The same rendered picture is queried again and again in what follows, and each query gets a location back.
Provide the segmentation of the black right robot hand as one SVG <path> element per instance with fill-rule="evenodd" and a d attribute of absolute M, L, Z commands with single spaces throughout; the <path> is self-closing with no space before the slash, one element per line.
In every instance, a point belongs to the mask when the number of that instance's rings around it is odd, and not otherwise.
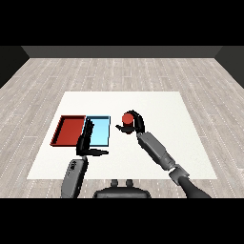
<path fill-rule="evenodd" d="M 133 116 L 132 132 L 143 133 L 145 131 L 145 124 L 142 116 L 136 111 L 127 111 L 127 112 Z M 116 125 L 116 128 L 121 132 L 124 132 L 123 125 L 122 126 Z"/>

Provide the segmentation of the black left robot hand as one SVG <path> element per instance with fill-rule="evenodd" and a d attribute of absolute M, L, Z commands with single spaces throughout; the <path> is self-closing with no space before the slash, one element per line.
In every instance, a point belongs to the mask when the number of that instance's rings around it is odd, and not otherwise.
<path fill-rule="evenodd" d="M 94 124 L 92 121 L 87 118 L 82 134 L 78 137 L 76 143 L 76 154 L 79 156 L 100 156 L 103 154 L 108 154 L 108 151 L 102 151 L 98 149 L 90 149 L 91 138 L 92 138 L 92 129 Z"/>

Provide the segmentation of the red can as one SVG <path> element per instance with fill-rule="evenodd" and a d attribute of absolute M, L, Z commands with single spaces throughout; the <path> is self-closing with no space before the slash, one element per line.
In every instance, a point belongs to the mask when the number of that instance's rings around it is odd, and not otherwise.
<path fill-rule="evenodd" d="M 126 112 L 122 116 L 122 123 L 124 132 L 127 134 L 131 134 L 133 128 L 133 116 L 130 113 Z"/>

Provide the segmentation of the light blue shallow open box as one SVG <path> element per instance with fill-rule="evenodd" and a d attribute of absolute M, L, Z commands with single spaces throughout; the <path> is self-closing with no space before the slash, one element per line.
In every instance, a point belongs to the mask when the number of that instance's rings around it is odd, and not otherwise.
<path fill-rule="evenodd" d="M 91 147 L 108 147 L 110 139 L 111 118 L 107 115 L 88 115 L 93 123 Z"/>

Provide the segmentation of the red shallow open box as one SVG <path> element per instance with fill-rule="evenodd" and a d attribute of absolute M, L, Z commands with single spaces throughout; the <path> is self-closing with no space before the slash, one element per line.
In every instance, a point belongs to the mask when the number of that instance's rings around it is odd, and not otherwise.
<path fill-rule="evenodd" d="M 53 147 L 75 147 L 85 123 L 85 115 L 62 115 L 51 140 Z"/>

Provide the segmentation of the dark grey robot body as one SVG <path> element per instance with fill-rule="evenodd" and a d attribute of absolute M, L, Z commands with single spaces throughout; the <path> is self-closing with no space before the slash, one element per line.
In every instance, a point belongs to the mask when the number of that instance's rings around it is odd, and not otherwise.
<path fill-rule="evenodd" d="M 113 179 L 109 188 L 96 191 L 93 198 L 151 198 L 146 190 L 135 188 L 131 179 L 126 180 L 125 187 L 118 186 L 118 180 Z"/>

